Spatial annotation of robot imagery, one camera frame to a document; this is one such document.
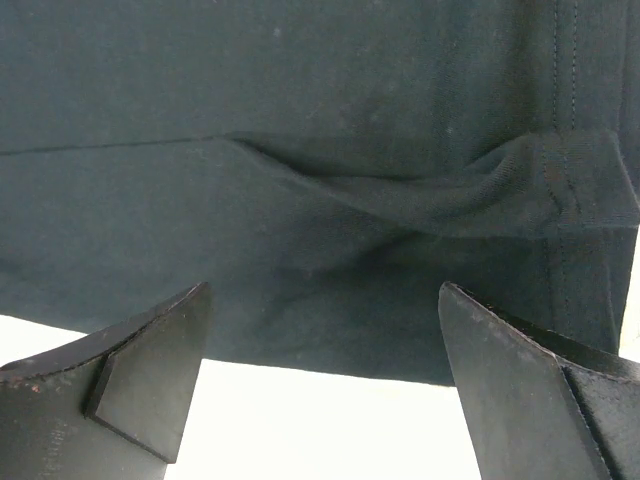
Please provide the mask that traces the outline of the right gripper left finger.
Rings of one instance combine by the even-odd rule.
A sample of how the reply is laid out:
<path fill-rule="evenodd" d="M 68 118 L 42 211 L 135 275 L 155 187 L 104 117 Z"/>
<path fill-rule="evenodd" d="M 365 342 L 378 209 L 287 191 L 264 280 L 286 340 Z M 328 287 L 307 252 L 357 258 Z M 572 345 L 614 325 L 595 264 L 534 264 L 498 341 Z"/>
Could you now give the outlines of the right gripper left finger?
<path fill-rule="evenodd" d="M 211 304 L 201 283 L 2 366 L 2 478 L 164 478 L 181 446 Z"/>

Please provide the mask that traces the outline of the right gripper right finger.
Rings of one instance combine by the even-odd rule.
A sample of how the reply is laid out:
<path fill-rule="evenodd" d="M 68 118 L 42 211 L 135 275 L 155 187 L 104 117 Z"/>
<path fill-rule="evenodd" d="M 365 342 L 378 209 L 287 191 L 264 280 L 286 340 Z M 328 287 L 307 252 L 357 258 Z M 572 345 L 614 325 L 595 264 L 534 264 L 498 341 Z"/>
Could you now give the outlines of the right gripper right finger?
<path fill-rule="evenodd" d="M 484 479 L 636 479 L 639 365 L 445 283 L 438 311 Z"/>

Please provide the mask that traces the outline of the black t shirt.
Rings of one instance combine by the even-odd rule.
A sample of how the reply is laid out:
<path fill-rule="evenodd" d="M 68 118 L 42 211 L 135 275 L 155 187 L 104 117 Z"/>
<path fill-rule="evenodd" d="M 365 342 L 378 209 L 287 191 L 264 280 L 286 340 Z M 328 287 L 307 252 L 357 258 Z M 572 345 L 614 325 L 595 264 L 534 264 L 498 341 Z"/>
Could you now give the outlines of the black t shirt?
<path fill-rule="evenodd" d="M 442 284 L 619 348 L 635 1 L 5 1 L 1 310 L 450 385 Z"/>

